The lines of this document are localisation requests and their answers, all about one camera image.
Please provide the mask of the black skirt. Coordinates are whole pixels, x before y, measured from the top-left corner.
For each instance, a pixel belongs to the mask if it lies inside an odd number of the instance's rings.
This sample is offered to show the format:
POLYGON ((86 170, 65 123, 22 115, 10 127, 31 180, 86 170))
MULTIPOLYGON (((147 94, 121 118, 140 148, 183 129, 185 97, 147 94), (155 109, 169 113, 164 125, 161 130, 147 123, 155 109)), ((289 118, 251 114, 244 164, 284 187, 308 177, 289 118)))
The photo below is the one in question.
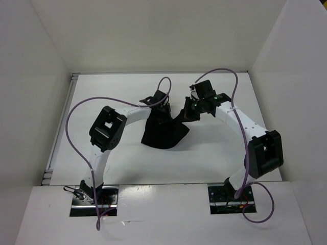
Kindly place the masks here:
POLYGON ((183 140, 190 129, 174 120, 165 109, 152 109, 146 120, 141 143, 155 149, 171 149, 183 140))

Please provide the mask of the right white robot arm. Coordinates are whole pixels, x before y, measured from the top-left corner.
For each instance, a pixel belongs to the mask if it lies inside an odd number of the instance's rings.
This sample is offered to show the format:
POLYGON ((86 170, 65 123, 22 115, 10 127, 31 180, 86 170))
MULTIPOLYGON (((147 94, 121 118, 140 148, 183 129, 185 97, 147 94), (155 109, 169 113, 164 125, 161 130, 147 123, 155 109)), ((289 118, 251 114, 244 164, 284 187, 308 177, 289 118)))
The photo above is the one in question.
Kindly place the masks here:
POLYGON ((224 195, 234 201, 246 186, 284 163, 282 138, 278 131, 259 126, 234 103, 233 97, 217 94, 209 80, 190 86, 182 119, 197 121, 202 113, 211 114, 239 134, 245 146, 244 166, 224 181, 224 195))

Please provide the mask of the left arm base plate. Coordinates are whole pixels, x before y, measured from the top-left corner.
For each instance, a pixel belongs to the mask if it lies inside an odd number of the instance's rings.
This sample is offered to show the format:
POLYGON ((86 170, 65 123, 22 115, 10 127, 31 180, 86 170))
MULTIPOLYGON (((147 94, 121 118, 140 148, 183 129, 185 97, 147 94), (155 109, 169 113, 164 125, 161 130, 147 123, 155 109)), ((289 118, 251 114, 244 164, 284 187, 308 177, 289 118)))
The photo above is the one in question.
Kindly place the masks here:
MULTIPOLYGON (((82 195, 79 186, 64 186, 65 191, 73 194, 70 217, 91 217, 97 216, 94 202, 86 195, 82 195)), ((118 186, 104 186, 98 197, 98 208, 101 216, 117 216, 118 212, 118 186)))

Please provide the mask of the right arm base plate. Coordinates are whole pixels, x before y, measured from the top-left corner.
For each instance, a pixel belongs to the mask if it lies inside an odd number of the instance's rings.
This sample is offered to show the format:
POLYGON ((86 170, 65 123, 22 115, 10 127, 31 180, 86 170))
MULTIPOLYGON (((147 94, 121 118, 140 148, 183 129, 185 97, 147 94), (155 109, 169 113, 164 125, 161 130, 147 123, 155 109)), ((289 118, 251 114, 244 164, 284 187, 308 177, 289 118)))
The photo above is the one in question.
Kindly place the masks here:
POLYGON ((242 213, 244 208, 245 213, 256 213, 251 187, 246 187, 238 199, 229 198, 222 184, 208 185, 207 189, 211 215, 242 213))

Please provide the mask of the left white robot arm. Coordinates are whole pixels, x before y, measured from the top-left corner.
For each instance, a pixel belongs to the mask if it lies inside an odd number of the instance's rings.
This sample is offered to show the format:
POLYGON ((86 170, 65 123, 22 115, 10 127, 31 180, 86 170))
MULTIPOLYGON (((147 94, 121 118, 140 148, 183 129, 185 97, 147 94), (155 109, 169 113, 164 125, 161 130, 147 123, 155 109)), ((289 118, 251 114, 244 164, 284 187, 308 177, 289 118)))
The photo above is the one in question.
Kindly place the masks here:
POLYGON ((169 96, 157 90, 153 96, 141 100, 136 106, 113 109, 103 107, 89 130, 91 155, 90 172, 80 182, 83 197, 90 204, 101 200, 104 170, 112 150, 121 141, 124 128, 140 120, 148 119, 153 109, 167 104, 169 96))

